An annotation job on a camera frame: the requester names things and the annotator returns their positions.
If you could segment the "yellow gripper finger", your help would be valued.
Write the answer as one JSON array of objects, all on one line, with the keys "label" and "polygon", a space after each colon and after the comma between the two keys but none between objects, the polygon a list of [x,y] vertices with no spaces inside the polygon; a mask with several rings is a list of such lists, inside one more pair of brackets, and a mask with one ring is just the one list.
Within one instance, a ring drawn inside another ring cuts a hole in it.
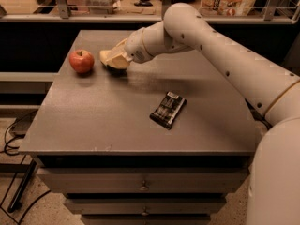
[{"label": "yellow gripper finger", "polygon": [[124,56],[126,57],[128,54],[125,51],[125,46],[127,43],[127,39],[123,39],[117,45],[115,45],[111,50],[109,50],[108,56],[109,57],[116,57],[116,56]]},{"label": "yellow gripper finger", "polygon": [[110,68],[126,69],[130,65],[130,63],[122,55],[117,55],[115,57],[108,58],[106,60],[106,65],[109,66]]}]

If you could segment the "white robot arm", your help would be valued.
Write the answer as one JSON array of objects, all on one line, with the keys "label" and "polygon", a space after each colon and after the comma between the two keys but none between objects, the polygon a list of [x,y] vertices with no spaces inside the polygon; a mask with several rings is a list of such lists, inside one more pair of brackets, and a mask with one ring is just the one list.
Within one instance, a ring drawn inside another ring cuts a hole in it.
[{"label": "white robot arm", "polygon": [[300,225],[300,77],[214,30],[191,5],[177,3],[163,20],[100,53],[125,69],[162,53],[194,49],[272,126],[250,172],[246,225]]}]

